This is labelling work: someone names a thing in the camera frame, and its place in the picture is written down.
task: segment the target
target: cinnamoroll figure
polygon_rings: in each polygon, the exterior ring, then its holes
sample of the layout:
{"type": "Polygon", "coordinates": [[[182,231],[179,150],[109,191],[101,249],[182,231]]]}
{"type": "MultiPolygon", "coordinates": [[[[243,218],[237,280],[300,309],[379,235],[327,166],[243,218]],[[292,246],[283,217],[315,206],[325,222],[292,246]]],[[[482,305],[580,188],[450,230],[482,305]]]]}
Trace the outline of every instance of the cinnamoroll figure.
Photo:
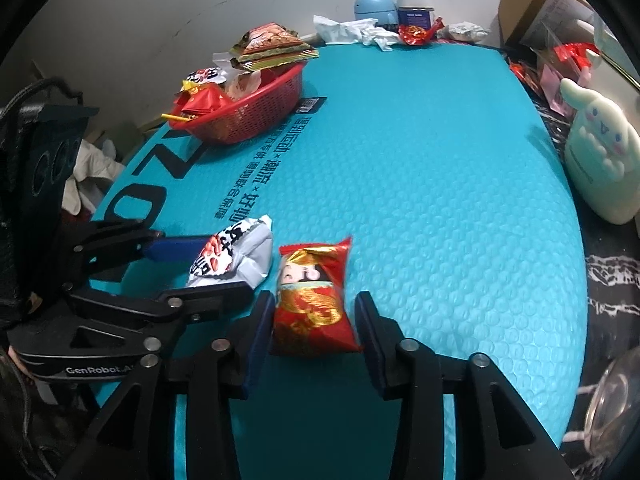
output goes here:
{"type": "Polygon", "coordinates": [[[640,136],[620,107],[595,90],[563,79],[560,92],[576,108],[564,159],[575,187],[602,218],[630,221],[640,210],[640,136]]]}

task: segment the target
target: blue humidifier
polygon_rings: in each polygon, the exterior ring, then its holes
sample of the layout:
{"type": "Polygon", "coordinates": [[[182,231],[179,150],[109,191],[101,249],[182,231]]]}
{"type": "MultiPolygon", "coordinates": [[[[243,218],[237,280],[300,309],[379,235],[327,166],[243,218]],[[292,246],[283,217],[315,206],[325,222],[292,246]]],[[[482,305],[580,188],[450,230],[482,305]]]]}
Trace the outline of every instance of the blue humidifier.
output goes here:
{"type": "Polygon", "coordinates": [[[393,0],[356,0],[353,12],[356,20],[377,18],[378,25],[398,24],[398,11],[393,0]]]}

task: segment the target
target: cardboard box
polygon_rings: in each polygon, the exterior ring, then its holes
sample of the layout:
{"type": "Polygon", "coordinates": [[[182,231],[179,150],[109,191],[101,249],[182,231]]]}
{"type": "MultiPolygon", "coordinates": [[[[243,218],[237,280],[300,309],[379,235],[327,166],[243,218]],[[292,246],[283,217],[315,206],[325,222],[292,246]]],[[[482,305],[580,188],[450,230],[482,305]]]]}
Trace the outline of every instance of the cardboard box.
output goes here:
{"type": "Polygon", "coordinates": [[[544,48],[542,22],[561,33],[571,20],[587,21],[592,13],[585,0],[500,0],[498,19],[504,43],[544,48]]]}

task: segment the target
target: teal foam mat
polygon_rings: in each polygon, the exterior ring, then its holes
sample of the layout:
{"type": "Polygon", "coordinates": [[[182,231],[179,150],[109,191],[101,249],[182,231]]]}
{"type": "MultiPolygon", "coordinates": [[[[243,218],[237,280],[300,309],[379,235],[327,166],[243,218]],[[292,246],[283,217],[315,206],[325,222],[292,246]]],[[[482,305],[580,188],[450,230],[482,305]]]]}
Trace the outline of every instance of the teal foam mat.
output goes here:
{"type": "MultiPolygon", "coordinates": [[[[268,214],[274,258],[279,245],[353,235],[350,315],[369,290],[383,316],[436,352],[489,354],[559,444],[584,357],[584,255],[561,164],[500,54],[331,46],[304,79],[305,96],[327,99],[240,145],[206,149],[162,128],[97,218],[151,213],[155,228],[185,235],[268,214]]],[[[137,262],[99,286],[151,294],[183,285],[188,266],[137,262]]],[[[223,330],[191,326],[177,352],[223,330]]],[[[243,480],[388,477],[399,404],[376,397],[360,355],[269,357],[249,400],[231,409],[243,480]]],[[[452,479],[450,399],[446,414],[452,479]]],[[[183,478],[184,399],[176,430],[183,478]]]]}

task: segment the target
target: red candy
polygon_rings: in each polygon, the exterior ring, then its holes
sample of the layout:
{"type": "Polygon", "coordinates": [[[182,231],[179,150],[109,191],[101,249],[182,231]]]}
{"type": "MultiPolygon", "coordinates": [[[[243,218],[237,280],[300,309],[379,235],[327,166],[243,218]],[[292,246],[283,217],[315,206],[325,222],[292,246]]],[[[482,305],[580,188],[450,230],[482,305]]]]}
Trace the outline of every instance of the red candy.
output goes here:
{"type": "Polygon", "coordinates": [[[580,70],[591,66],[591,61],[587,58],[587,50],[591,50],[596,54],[600,53],[593,43],[567,43],[554,47],[554,52],[560,61],[564,63],[567,59],[571,58],[580,70]]]}
{"type": "Polygon", "coordinates": [[[424,45],[429,43],[441,28],[444,28],[444,24],[442,18],[438,18],[428,30],[417,25],[400,25],[398,34],[407,45],[424,45]]]}

